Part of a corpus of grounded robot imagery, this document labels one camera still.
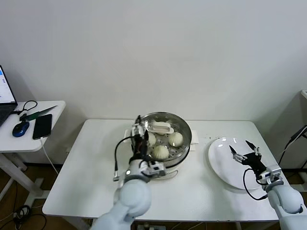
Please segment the smartphone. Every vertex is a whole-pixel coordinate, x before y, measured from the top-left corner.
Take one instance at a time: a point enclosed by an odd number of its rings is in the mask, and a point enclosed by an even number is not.
[[[33,139],[48,137],[51,134],[52,114],[39,116],[35,120]]]

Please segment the laptop screen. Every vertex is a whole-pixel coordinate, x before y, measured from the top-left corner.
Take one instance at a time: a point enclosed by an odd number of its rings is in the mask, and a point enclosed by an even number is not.
[[[3,70],[0,66],[0,104],[1,103],[14,103],[15,99],[11,92],[10,86],[6,81]]]

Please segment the white table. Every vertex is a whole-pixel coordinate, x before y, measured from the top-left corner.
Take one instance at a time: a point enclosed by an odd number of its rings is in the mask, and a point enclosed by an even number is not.
[[[43,212],[53,216],[97,218],[113,205],[114,148],[131,120],[87,120],[80,131]],[[245,191],[225,184],[207,160],[210,144],[220,137],[245,138],[260,147],[266,165],[276,161],[252,122],[188,121],[200,143],[170,180],[150,181],[152,206],[137,219],[167,221],[270,221],[278,220],[269,201],[255,201]],[[119,170],[128,167],[129,143],[118,148]],[[252,192],[264,195],[262,189]]]
[[[22,110],[24,103],[25,102],[18,103],[18,106],[15,110]],[[29,115],[55,105],[57,105],[57,107],[53,108],[47,113],[52,114],[53,128],[65,108],[66,104],[64,101],[37,102],[37,107],[31,109],[29,112],[27,112],[27,114]],[[37,178],[35,182],[32,182],[23,172],[21,172],[21,170],[26,170],[27,167],[15,153],[37,151],[42,148],[42,144],[40,140],[32,139],[35,120],[30,121],[30,126],[22,137],[16,138],[12,135],[12,130],[18,123],[20,123],[19,116],[12,114],[2,124],[2,126],[0,126],[0,168],[11,177],[11,179],[0,193],[0,200],[3,198],[4,194],[15,180],[30,192],[25,204],[31,207],[35,199],[46,198],[49,194],[49,191],[43,191],[40,189],[43,178]]]

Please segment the computer mouse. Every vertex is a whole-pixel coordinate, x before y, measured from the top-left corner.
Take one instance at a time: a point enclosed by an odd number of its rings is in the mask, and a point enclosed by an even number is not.
[[[12,132],[13,136],[16,138],[23,136],[29,128],[29,125],[30,123],[27,121],[22,121],[21,123],[15,125]]]

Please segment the wooden floor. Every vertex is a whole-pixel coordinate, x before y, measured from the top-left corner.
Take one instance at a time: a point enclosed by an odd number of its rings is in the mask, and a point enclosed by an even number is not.
[[[52,168],[49,167],[34,167],[30,166],[25,171],[25,174],[31,179],[35,180],[38,177],[44,177],[45,180],[42,184],[43,190],[50,190],[55,179],[56,174],[53,171]],[[6,185],[6,183],[9,180],[9,176],[2,170],[0,170],[0,190]],[[300,177],[296,174],[289,178],[289,181],[292,184],[300,184],[302,183],[302,180]],[[16,182],[13,183],[13,185],[10,187],[4,198],[0,201],[0,220],[7,217],[13,212],[13,206],[14,206],[14,200],[16,195],[16,187],[17,187],[17,199],[16,199],[16,208],[22,206],[27,198],[28,192],[21,187],[19,184],[17,185]],[[307,194],[303,194],[305,203],[307,201]],[[35,201],[32,209],[32,214],[39,214],[42,213],[42,206],[44,203],[44,200],[37,200]],[[47,216],[47,224],[45,226],[45,230],[76,230],[71,224],[66,222],[64,219],[60,217],[49,217]],[[0,229],[1,230],[14,230],[15,225],[13,222],[6,225],[3,229],[1,228],[7,221],[12,220],[12,215],[6,218],[5,220],[0,221]],[[44,226],[45,220],[42,216],[33,216],[31,217],[26,223],[22,225],[22,230],[41,230]],[[137,230],[137,225],[142,224],[141,221],[136,221],[132,225],[132,230]],[[175,222],[152,222],[154,225],[164,225],[166,226],[167,230],[171,230],[172,227],[174,227],[176,224]],[[182,223],[180,224],[175,230],[187,230],[188,228],[191,228],[195,226],[197,223]],[[242,229],[247,228],[249,225],[253,223],[241,223]],[[207,227],[207,230],[235,230],[236,226],[235,223],[202,223],[201,225],[193,228],[193,230],[205,230]],[[274,226],[268,228],[268,230],[279,230],[279,224],[276,223]]]

